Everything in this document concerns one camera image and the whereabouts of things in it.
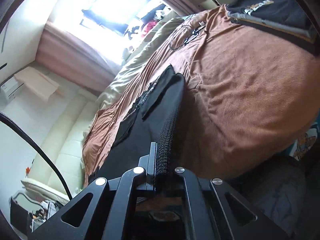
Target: black mesh fabric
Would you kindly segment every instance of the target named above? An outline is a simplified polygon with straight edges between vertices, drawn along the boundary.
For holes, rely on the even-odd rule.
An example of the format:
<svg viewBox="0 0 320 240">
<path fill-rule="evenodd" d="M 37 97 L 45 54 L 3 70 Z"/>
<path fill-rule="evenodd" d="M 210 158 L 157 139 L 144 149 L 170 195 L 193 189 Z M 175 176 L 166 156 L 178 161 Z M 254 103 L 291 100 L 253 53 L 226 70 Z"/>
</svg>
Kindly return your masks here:
<svg viewBox="0 0 320 240">
<path fill-rule="evenodd" d="M 179 111 L 180 105 L 177 106 L 170 117 L 165 121 L 160 137 L 157 140 L 156 177 L 169 173 L 172 140 Z"/>
</svg>

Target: black metal bracket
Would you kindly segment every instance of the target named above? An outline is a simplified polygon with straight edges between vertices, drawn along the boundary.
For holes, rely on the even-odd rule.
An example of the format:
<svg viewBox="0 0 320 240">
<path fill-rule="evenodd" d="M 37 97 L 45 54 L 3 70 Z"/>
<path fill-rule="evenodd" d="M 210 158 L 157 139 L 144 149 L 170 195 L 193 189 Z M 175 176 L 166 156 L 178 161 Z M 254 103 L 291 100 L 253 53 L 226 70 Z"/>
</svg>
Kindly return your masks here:
<svg viewBox="0 0 320 240">
<path fill-rule="evenodd" d="M 98 178 L 37 228 L 29 240 L 129 240 L 137 197 L 155 194 L 156 143 L 139 167 L 120 178 Z M 287 234 L 219 178 L 197 178 L 177 167 L 163 185 L 164 197 L 181 197 L 188 240 L 287 240 Z"/>
</svg>

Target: black cloth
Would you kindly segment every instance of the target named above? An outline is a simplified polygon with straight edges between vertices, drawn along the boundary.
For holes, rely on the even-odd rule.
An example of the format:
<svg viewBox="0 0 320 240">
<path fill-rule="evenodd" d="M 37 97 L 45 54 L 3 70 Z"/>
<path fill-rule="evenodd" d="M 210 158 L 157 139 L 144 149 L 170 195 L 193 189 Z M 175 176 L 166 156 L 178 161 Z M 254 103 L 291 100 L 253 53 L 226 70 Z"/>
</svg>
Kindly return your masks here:
<svg viewBox="0 0 320 240">
<path fill-rule="evenodd" d="M 295 0 L 236 0 L 232 4 L 227 5 L 227 10 L 231 13 L 248 14 L 260 19 L 304 30 L 309 30 L 312 26 L 311 21 Z M 320 53 L 319 35 L 316 36 L 314 42 L 309 42 L 267 25 L 264 26 L 234 18 L 231 18 L 231 22 L 276 35 L 310 52 L 314 56 L 318 56 Z"/>
<path fill-rule="evenodd" d="M 263 26 L 260 24 L 255 24 L 252 22 L 247 22 L 247 21 L 242 21 L 242 20 L 235 20 L 233 18 L 230 19 L 230 21 L 232 23 L 236 23 L 236 24 L 241 24 L 241 25 L 246 25 L 246 26 L 250 26 L 253 27 L 255 29 L 267 32 L 267 33 L 271 33 L 275 36 L 278 36 L 282 39 L 285 39 L 287 41 L 290 41 L 291 43 L 299 46 L 300 48 L 308 51 L 309 53 L 313 54 L 314 56 L 318 56 L 320 53 L 320 37 L 319 35 L 317 35 L 317 38 L 315 40 L 314 43 L 310 43 L 308 41 L 305 41 L 303 39 L 300 39 L 294 35 L 282 32 L 282 31 L 278 31 L 272 28 L 269 28 L 267 26 Z"/>
<path fill-rule="evenodd" d="M 308 30 L 311 22 L 295 0 L 236 0 L 227 10 Z"/>
<path fill-rule="evenodd" d="M 153 8 L 150 12 L 148 12 L 145 16 L 143 16 L 140 21 L 142 21 L 143 25 L 146 25 L 148 22 L 152 21 L 156 15 L 157 10 L 163 10 L 165 8 L 165 4 L 162 3 L 158 5 L 156 8 Z"/>
<path fill-rule="evenodd" d="M 171 65 L 150 84 L 120 123 L 108 157 L 89 183 L 98 177 L 118 178 L 137 167 L 140 157 L 149 154 L 151 142 L 157 143 L 161 156 L 156 160 L 158 171 L 166 173 L 184 85 L 183 75 L 176 74 Z"/>
</svg>

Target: storage box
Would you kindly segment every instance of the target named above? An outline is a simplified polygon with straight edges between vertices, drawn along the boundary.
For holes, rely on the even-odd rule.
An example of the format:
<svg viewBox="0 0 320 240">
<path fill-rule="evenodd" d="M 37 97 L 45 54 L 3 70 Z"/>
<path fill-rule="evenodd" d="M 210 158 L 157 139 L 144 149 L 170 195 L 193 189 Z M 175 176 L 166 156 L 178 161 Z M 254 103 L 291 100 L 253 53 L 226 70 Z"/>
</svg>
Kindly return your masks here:
<svg viewBox="0 0 320 240">
<path fill-rule="evenodd" d="M 0 94 L 7 103 L 10 103 L 21 92 L 23 87 L 23 83 L 12 77 L 0 87 Z"/>
</svg>

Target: blanket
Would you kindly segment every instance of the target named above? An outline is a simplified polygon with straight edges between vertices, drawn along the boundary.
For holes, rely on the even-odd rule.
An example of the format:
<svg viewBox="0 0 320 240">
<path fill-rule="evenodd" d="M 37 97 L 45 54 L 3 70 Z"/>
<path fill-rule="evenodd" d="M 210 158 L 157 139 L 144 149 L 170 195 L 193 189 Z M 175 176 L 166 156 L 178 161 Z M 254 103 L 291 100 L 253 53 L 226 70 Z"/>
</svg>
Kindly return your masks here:
<svg viewBox="0 0 320 240">
<path fill-rule="evenodd" d="M 205 22 L 205 28 L 180 46 Z M 203 178 L 238 176 L 280 152 L 310 127 L 320 107 L 320 58 L 260 30 L 233 24 L 225 6 L 180 26 L 107 109 L 84 142 L 85 184 L 104 161 L 121 120 L 171 64 L 186 79 L 176 164 Z"/>
</svg>

